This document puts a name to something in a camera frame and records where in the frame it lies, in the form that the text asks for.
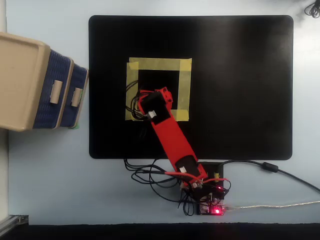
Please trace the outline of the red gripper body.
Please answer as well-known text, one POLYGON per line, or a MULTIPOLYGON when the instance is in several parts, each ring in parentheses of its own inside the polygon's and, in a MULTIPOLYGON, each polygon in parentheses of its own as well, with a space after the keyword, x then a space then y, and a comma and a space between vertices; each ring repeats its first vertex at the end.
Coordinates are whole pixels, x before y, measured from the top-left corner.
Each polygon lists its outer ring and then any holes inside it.
POLYGON ((172 105, 173 105, 173 97, 170 91, 168 91, 168 89, 166 87, 163 87, 161 89, 156 89, 156 92, 159 92, 162 94, 162 97, 165 101, 165 106, 168 110, 172 109, 172 105))

